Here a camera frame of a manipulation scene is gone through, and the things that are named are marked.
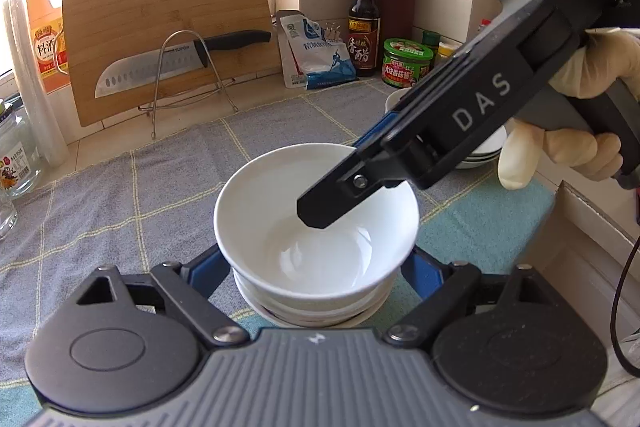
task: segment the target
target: gloved hand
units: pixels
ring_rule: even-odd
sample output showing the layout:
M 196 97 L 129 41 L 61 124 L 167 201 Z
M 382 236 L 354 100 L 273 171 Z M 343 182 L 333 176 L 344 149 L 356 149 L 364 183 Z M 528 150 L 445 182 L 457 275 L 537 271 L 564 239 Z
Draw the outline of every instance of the gloved hand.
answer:
M 624 31 L 591 34 L 588 44 L 576 51 L 549 83 L 567 96 L 593 98 L 606 91 L 617 77 L 640 100 L 640 41 Z M 572 167 L 594 181 L 614 175 L 623 161 L 620 138 L 615 134 L 593 136 L 575 129 L 547 131 L 514 120 L 498 161 L 502 186 L 509 190 L 526 187 L 542 151 L 558 165 Z

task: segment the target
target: red knife block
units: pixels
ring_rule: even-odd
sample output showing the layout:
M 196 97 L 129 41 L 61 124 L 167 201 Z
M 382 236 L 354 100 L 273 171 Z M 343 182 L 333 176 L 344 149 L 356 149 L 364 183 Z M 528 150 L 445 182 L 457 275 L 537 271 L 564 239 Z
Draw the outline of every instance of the red knife block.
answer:
M 381 67 L 387 39 L 411 39 L 415 0 L 376 0 L 376 4 L 380 8 L 378 67 Z

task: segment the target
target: wooden cutting board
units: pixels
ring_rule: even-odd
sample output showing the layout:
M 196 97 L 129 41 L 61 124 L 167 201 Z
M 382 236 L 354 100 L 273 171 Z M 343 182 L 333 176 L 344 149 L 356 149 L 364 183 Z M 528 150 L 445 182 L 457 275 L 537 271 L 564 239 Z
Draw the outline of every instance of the wooden cutting board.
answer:
M 69 75 L 82 126 L 95 123 L 154 97 L 154 85 L 95 98 L 100 74 L 112 62 L 160 49 L 178 30 L 203 38 L 238 30 L 272 31 L 267 0 L 63 0 Z M 171 44 L 193 40 L 177 36 Z M 240 50 L 212 52 L 222 79 L 276 68 L 276 38 Z M 211 67 L 160 83 L 159 98 L 215 82 Z

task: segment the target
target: gray checkered tablecloth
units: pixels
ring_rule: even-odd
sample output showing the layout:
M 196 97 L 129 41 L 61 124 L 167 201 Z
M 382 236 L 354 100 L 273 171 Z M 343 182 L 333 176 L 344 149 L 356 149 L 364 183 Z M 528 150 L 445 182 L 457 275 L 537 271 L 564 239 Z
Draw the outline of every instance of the gray checkered tablecloth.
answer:
M 23 421 L 37 407 L 22 366 L 26 346 L 95 266 L 142 273 L 168 259 L 191 260 L 215 243 L 216 197 L 238 168 L 291 144 L 350 144 L 380 119 L 392 91 L 376 79 L 307 91 L 193 126 L 18 200 L 17 226 L 0 243 L 0 427 Z M 507 270 L 550 208 L 551 196 L 540 190 L 535 184 L 517 193 L 501 190 L 493 164 L 454 172 L 416 191 L 418 244 L 444 261 L 471 259 L 488 271 Z M 478 213 L 478 201 L 493 206 Z M 497 242 L 491 231 L 508 224 L 514 233 Z M 417 301 L 399 278 L 367 324 L 385 328 Z M 268 324 L 247 306 L 232 277 L 212 302 L 252 332 Z

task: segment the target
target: knife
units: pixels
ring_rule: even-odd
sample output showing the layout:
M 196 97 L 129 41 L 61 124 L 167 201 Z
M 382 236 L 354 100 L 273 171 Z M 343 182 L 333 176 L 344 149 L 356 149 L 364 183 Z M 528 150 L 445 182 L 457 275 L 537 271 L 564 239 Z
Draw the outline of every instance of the knife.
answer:
M 204 42 L 209 51 L 217 51 L 236 50 L 249 44 L 269 42 L 270 40 L 271 32 L 242 30 L 209 37 L 204 39 Z M 95 98 L 155 83 L 159 55 L 160 50 L 153 50 L 116 60 L 100 75 L 98 84 L 95 86 Z M 206 68 L 208 65 L 207 52 L 199 40 L 167 46 L 164 49 L 164 55 L 162 55 L 160 80 Z

